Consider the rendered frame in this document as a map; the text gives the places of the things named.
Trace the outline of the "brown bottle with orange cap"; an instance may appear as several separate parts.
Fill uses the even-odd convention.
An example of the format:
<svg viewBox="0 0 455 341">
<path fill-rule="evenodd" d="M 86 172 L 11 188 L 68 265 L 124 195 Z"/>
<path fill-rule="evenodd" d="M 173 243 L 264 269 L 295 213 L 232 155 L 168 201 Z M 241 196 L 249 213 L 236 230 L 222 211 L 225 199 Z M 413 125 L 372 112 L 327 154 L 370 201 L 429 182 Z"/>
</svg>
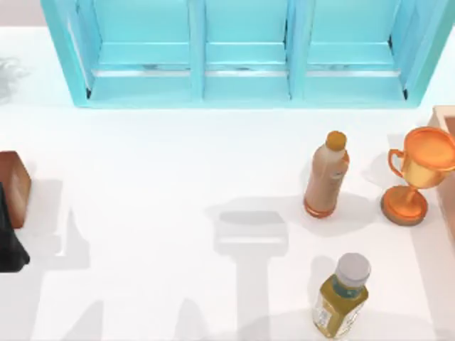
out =
<svg viewBox="0 0 455 341">
<path fill-rule="evenodd" d="M 312 216 L 323 219 L 336 208 L 350 157 L 347 137 L 340 131 L 328 133 L 325 142 L 313 154 L 309 181 L 304 194 L 304 208 Z"/>
</svg>

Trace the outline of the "light blue rack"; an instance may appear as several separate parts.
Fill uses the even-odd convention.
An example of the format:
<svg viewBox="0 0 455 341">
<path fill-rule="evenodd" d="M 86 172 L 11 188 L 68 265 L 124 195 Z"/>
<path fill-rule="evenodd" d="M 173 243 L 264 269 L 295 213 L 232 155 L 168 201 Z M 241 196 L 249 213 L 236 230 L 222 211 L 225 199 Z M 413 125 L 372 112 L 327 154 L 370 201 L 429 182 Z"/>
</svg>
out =
<svg viewBox="0 0 455 341">
<path fill-rule="evenodd" d="M 417 107 L 455 0 L 41 0 L 73 103 Z"/>
</svg>

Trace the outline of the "yellow bottle with grey cap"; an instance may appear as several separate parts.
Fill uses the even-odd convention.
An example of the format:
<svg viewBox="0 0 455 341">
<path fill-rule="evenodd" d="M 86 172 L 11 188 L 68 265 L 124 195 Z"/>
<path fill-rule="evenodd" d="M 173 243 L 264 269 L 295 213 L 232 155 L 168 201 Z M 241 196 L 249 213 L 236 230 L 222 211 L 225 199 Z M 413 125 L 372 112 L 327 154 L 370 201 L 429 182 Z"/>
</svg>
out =
<svg viewBox="0 0 455 341">
<path fill-rule="evenodd" d="M 370 270 L 370 262 L 359 253 L 346 253 L 338 260 L 334 273 L 319 289 L 312 313 L 322 335 L 339 339 L 351 329 L 369 297 Z"/>
</svg>

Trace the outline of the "orange gold trophy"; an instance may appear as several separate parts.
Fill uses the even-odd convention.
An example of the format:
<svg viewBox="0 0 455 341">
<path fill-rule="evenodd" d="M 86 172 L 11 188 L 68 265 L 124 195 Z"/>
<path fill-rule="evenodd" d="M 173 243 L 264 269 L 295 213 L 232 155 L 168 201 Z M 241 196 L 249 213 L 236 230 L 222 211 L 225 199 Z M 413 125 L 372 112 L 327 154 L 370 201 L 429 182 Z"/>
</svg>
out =
<svg viewBox="0 0 455 341">
<path fill-rule="evenodd" d="M 420 191 L 438 186 L 455 170 L 455 138 L 440 128 L 421 126 L 406 135 L 402 150 L 389 150 L 387 161 L 406 184 L 385 191 L 380 202 L 382 213 L 400 226 L 415 226 L 428 210 Z"/>
</svg>

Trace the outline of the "brown bread loaf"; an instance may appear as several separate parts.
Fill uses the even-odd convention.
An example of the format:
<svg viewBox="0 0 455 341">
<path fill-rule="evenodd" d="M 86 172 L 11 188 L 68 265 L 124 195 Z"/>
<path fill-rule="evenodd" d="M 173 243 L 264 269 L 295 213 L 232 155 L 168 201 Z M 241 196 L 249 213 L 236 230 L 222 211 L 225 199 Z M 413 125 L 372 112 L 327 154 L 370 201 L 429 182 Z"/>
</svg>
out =
<svg viewBox="0 0 455 341">
<path fill-rule="evenodd" d="M 31 177 L 16 151 L 0 151 L 0 182 L 12 227 L 20 229 L 26 219 Z"/>
</svg>

